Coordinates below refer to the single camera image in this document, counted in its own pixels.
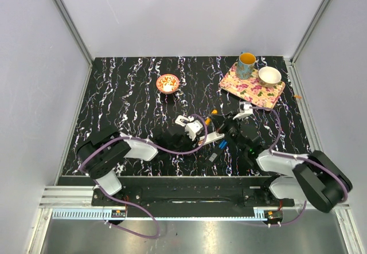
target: bowl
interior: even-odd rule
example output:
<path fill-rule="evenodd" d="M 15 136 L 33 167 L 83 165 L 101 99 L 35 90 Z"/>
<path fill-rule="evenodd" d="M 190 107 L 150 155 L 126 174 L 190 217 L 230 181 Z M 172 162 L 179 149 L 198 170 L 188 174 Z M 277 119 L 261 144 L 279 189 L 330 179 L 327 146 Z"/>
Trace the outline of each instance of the bowl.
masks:
<path fill-rule="evenodd" d="M 157 79 L 156 85 L 160 92 L 169 95 L 178 89 L 179 79 L 176 75 L 162 75 Z"/>
<path fill-rule="evenodd" d="M 276 68 L 263 67 L 259 70 L 260 84 L 264 87 L 273 87 L 282 80 L 282 75 Z"/>

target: reflective floor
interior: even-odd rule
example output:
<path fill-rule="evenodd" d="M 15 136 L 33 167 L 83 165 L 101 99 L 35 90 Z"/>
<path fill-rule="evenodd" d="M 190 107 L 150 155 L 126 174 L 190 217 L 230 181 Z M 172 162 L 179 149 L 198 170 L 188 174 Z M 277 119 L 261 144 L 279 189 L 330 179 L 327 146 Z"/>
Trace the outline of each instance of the reflective floor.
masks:
<path fill-rule="evenodd" d="M 285 214 L 285 220 L 296 216 Z M 126 221 L 124 227 L 154 234 L 149 221 Z M 334 214 L 306 211 L 294 225 L 259 228 L 237 222 L 160 222 L 162 236 L 146 240 L 103 222 L 52 220 L 42 254 L 131 253 L 347 253 Z"/>

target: white bowl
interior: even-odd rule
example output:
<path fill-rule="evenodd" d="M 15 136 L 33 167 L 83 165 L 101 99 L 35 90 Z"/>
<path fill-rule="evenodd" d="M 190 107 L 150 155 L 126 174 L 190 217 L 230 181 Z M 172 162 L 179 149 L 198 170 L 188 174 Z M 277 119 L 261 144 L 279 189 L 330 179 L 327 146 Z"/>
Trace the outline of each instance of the white bowl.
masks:
<path fill-rule="evenodd" d="M 263 67 L 259 70 L 260 84 L 265 87 L 273 87 L 282 80 L 282 75 L 276 68 Z"/>

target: yellow object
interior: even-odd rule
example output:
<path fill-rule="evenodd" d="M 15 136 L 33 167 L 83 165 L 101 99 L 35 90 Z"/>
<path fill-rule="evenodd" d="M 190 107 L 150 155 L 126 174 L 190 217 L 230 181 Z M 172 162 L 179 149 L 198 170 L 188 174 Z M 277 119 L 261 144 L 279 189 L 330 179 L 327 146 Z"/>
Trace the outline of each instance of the yellow object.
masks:
<path fill-rule="evenodd" d="M 214 109 L 213 111 L 212 111 L 212 114 L 214 114 L 214 115 L 216 115 L 218 113 L 218 111 L 216 110 L 216 109 Z M 210 118 L 207 118 L 207 119 L 205 119 L 205 124 L 206 125 L 209 125 L 210 124 Z"/>

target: floor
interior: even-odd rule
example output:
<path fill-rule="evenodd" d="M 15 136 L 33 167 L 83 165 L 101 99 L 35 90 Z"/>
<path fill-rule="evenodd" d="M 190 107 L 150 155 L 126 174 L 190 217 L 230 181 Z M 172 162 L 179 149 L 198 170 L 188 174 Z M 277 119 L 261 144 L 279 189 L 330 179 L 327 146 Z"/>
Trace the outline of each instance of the floor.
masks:
<path fill-rule="evenodd" d="M 76 146 L 91 133 L 113 124 L 121 132 L 146 138 L 173 124 L 178 115 L 206 116 L 214 108 L 221 113 L 237 111 L 239 99 L 218 87 L 219 81 L 237 57 L 108 57 L 96 58 L 83 99 L 77 125 L 62 170 L 63 176 L 80 176 Z M 294 99 L 291 82 L 282 57 L 259 56 L 256 68 L 269 65 L 282 73 L 286 88 L 275 109 L 282 122 L 282 137 L 276 147 L 289 153 L 307 153 L 309 142 Z M 159 75 L 173 73 L 181 86 L 175 94 L 159 94 Z M 276 137 L 276 120 L 265 112 L 255 112 L 245 123 L 255 123 L 265 146 Z M 171 155 L 167 159 L 143 162 L 122 159 L 116 167 L 121 176 L 203 176 L 258 175 L 239 155 L 227 148 L 222 159 L 209 169 L 198 167 L 210 156 L 214 144 L 190 156 Z"/>
<path fill-rule="evenodd" d="M 285 221 L 295 217 L 286 211 Z M 150 221 L 123 222 L 145 234 L 155 232 Z M 146 240 L 103 222 L 52 220 L 42 254 L 347 254 L 336 216 L 307 210 L 297 223 L 281 228 L 246 226 L 238 222 L 160 222 L 162 237 Z"/>

